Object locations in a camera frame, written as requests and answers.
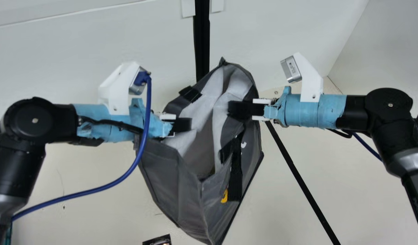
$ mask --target black strap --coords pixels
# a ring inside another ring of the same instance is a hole
[[[170,136],[175,132],[187,132],[192,129],[192,118],[181,117],[175,120],[164,120],[173,123],[173,128],[170,131]]]
[[[283,158],[285,159],[286,163],[288,164],[288,167],[291,169],[293,176],[295,177],[297,183],[301,187],[301,190],[303,191],[304,195],[306,196],[307,200],[309,201],[310,206],[312,207],[313,211],[315,211],[316,216],[318,216],[319,221],[321,222],[322,227],[324,227],[324,230],[327,232],[328,237],[330,238],[331,242],[333,244],[340,245],[338,238],[336,237],[335,233],[331,229],[329,223],[324,217],[324,214],[321,212],[321,209],[319,208],[318,204],[316,203],[315,199],[313,198],[312,194],[309,191],[309,188],[307,188],[306,183],[304,183],[303,178],[299,174],[298,170],[296,169],[295,165],[293,164],[292,158],[290,157],[288,151],[286,150],[285,146],[283,145],[282,141],[280,140],[279,135],[277,134],[276,130],[274,129],[273,125],[270,121],[265,121],[266,126],[268,127],[269,132],[271,132],[271,135],[274,138],[274,141],[276,141],[277,146],[279,147],[280,152],[283,155]]]
[[[182,90],[179,91],[179,94],[180,96],[182,96],[183,98],[185,98],[187,101],[191,103],[193,103],[194,101],[196,101],[198,98],[201,97],[200,91],[192,88],[191,86],[183,88]]]
[[[232,167],[230,170],[230,179],[227,200],[228,201],[240,201],[242,198],[242,137],[245,130],[237,135],[236,138],[231,141],[231,152],[232,152]]]
[[[248,119],[251,116],[263,116],[266,104],[252,102],[229,101],[229,116],[236,119]]]
[[[209,73],[210,58],[210,0],[195,0],[193,16],[193,46],[197,82]]]

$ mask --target wire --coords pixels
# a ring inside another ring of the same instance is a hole
[[[366,143],[362,138],[360,138],[359,135],[357,135],[357,133],[353,132],[353,136],[354,138],[356,138],[363,146],[365,146],[365,148],[367,150],[369,150],[369,152],[372,153],[372,155],[374,155],[375,157],[377,157],[378,160],[380,160],[381,162],[383,161],[382,158],[380,157],[380,155],[374,150],[372,149],[368,143]]]
[[[100,186],[100,187],[97,187],[97,188],[94,188],[94,189],[90,189],[90,190],[87,190],[87,191],[81,191],[81,192],[77,192],[77,193],[74,193],[74,194],[69,194],[69,195],[63,196],[63,197],[58,197],[58,198],[55,198],[53,200],[49,200],[47,202],[40,203],[40,204],[37,204],[33,207],[25,209],[25,210],[15,214],[12,217],[12,221],[15,221],[15,220],[21,218],[22,216],[25,216],[26,214],[29,214],[33,211],[36,211],[36,210],[41,209],[41,208],[45,208],[46,206],[53,205],[53,204],[61,202],[61,201],[70,200],[70,199],[73,199],[73,198],[82,197],[82,196],[86,196],[86,195],[89,195],[89,194],[94,194],[94,193],[112,188],[115,185],[121,183],[123,180],[125,180],[135,170],[138,163],[141,161],[142,154],[144,152],[145,145],[146,145],[147,138],[148,138],[148,130],[149,130],[149,125],[150,125],[151,82],[147,81],[147,84],[148,84],[148,88],[147,88],[147,106],[146,106],[146,109],[145,109],[145,124],[144,124],[144,130],[143,130],[143,133],[142,133],[141,144],[140,144],[139,151],[138,151],[138,154],[136,156],[136,159],[132,163],[131,167],[127,170],[127,172],[125,172],[125,174],[123,174],[121,177],[117,178],[116,180],[112,181],[111,183],[105,184],[103,186]]]
[[[112,126],[118,127],[120,130],[127,130],[128,132],[132,132],[132,133],[143,132],[142,129],[136,126],[133,126],[131,124],[126,124],[125,122],[122,122],[122,121],[113,121],[113,120],[108,120],[108,119],[95,120],[87,116],[80,116],[80,119],[82,119],[82,121],[87,121],[91,124],[96,124],[96,125],[98,124],[112,125]]]

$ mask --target gray bag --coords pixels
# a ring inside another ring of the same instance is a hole
[[[229,116],[229,101],[252,102],[259,95],[251,74],[224,59],[180,95],[164,112],[192,118],[191,130],[149,140],[139,169],[171,221],[218,245],[263,158],[259,123]]]

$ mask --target sticker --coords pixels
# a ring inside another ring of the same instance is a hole
[[[222,199],[221,199],[221,203],[226,203],[226,202],[227,202],[227,197],[228,197],[228,195],[229,195],[229,191],[226,189],[226,190],[224,191],[224,195],[223,195],[223,197],[222,197]]]

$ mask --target blue tape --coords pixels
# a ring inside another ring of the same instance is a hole
[[[265,107],[263,116],[278,119],[284,126],[336,129],[336,120],[346,104],[345,95],[321,95],[318,103],[299,100],[300,95],[291,94],[290,87],[285,87],[280,99]]]
[[[143,128],[145,119],[145,106],[140,98],[131,100],[129,115],[110,115],[109,110],[103,104],[74,104],[76,113],[79,116],[86,116],[94,120],[108,119],[113,121],[122,121],[125,124]],[[149,138],[166,137],[173,128],[172,123],[161,121],[157,116],[151,113]],[[94,125],[84,122],[77,127],[77,136],[84,138],[101,138],[105,142],[121,142],[134,140],[134,134],[126,130],[120,130],[111,125]]]

